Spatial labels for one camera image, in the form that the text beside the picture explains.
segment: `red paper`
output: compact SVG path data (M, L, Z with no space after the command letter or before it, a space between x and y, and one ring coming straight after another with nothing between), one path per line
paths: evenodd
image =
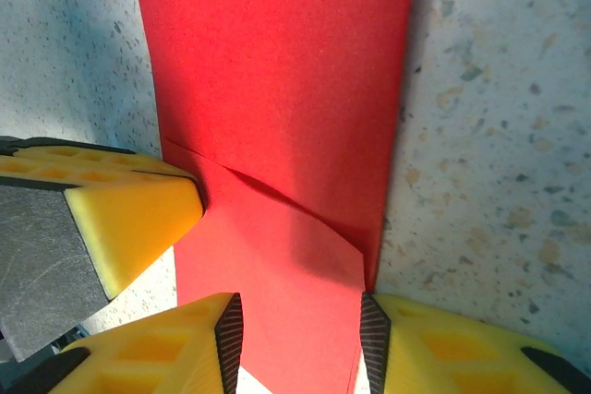
M208 178L208 209L175 250L177 275L191 276L178 302L241 292L248 371L274 393L349 392L359 353L360 253L224 167L164 145L180 166Z
M175 249L179 303L256 303L243 364L278 394L346 392L355 366L354 270L371 289L410 2L140 0L163 156L212 195Z

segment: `white speckled surface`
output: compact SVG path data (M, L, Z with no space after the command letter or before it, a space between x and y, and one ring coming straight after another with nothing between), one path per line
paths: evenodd
M416 0L410 46L378 291L591 371L591 0Z
M590 371L591 0L414 10L378 290L538 336ZM0 133L159 154L138 0L0 0L0 17ZM169 250L87 324L174 304ZM240 391L265 392L245 373Z

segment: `yellow plastic part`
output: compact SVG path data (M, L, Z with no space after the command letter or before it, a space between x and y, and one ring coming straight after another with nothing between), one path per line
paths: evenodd
M70 188L67 203L109 299L114 299L202 215L193 182Z
M392 322L386 394L568 394L520 351L545 343L398 297L374 295Z
M90 356L51 394L223 394L214 327L232 298L219 293L78 340Z
M0 156L0 175L78 186L66 200L109 299L203 214L194 178L143 154L31 147Z
M122 154L99 149L70 146L30 147L19 149L13 154L13 158L56 163L62 167L69 165L75 168L106 168L120 172L139 171L190 177L185 171L145 154Z

